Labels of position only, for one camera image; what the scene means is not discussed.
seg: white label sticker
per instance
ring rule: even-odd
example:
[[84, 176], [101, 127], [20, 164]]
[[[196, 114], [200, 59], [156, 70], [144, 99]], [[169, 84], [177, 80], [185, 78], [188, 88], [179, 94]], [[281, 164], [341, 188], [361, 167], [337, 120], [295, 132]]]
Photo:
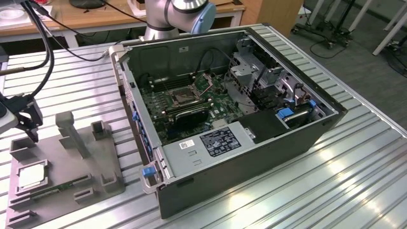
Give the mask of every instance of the white label sticker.
[[193, 143], [192, 140], [188, 140], [187, 142], [181, 142], [181, 143], [179, 144], [180, 149], [185, 149], [185, 148], [188, 148], [188, 147], [191, 147], [191, 146], [193, 146], [193, 145], [195, 145], [195, 143]]
[[189, 50], [189, 47], [187, 46], [187, 47], [180, 47], [179, 48], [179, 52], [188, 52], [188, 50]]

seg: gray 3d printed holder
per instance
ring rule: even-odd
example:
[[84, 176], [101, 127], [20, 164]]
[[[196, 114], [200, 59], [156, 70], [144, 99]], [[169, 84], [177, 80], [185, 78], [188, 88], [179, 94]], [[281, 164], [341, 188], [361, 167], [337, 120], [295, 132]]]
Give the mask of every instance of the gray 3d printed holder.
[[61, 137], [12, 141], [8, 228], [32, 228], [124, 192], [109, 125], [76, 130], [72, 112], [55, 119]]

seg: circuit board on tray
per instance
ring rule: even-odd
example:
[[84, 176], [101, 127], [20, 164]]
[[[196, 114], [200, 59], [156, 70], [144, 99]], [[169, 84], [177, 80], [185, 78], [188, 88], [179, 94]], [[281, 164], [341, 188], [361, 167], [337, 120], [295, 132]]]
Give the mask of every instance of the circuit board on tray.
[[244, 115], [221, 77], [203, 73], [181, 87], [173, 88], [169, 82], [163, 82], [163, 91], [141, 90], [163, 145], [221, 127]]

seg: gray carpet floor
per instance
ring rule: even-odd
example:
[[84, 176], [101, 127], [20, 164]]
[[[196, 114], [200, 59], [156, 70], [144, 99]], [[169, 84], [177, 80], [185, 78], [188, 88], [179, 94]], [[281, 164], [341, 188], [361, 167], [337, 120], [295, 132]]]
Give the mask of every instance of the gray carpet floor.
[[[305, 0], [305, 6], [313, 9], [316, 2], [317, 0]], [[329, 3], [329, 0], [324, 2], [320, 10], [321, 14], [325, 12]], [[333, 24], [339, 20], [345, 5], [345, 2], [341, 2], [339, 5], [332, 18]], [[357, 13], [359, 9], [353, 7], [344, 22], [344, 28], [349, 27]], [[377, 56], [371, 54], [387, 35], [387, 32], [383, 30], [385, 25], [387, 22], [365, 14], [357, 28], [352, 32], [353, 41], [351, 41], [348, 48], [332, 59], [319, 58], [309, 52], [309, 46], [320, 41], [321, 37], [300, 31], [289, 36], [289, 40], [384, 114], [407, 129], [407, 118], [404, 118], [407, 113], [407, 78], [391, 69], [383, 54]], [[393, 39], [400, 40], [406, 34], [406, 32], [399, 31]], [[312, 48], [313, 52], [320, 56], [332, 56], [341, 49], [343, 47], [339, 45], [332, 50], [328, 50], [323, 45], [316, 45]]]

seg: slotted metal table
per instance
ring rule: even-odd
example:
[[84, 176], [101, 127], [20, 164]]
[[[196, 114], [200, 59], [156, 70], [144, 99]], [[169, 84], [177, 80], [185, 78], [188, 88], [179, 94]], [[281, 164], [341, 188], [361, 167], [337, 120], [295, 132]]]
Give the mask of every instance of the slotted metal table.
[[[155, 195], [141, 190], [137, 147], [125, 118], [108, 59], [84, 62], [56, 51], [55, 72], [37, 95], [44, 115], [40, 138], [59, 134], [55, 114], [71, 110], [81, 128], [103, 119], [111, 124], [127, 190], [105, 201], [47, 222], [37, 228], [396, 228], [407, 225], [407, 132], [365, 101], [272, 27], [252, 29], [349, 110], [307, 153], [261, 176], [191, 207], [160, 218]], [[97, 57], [108, 44], [73, 49]], [[35, 65], [45, 53], [12, 56], [8, 67]], [[5, 96], [29, 93], [47, 67], [8, 75], [0, 81]], [[0, 221], [5, 220], [12, 139], [0, 136]]]

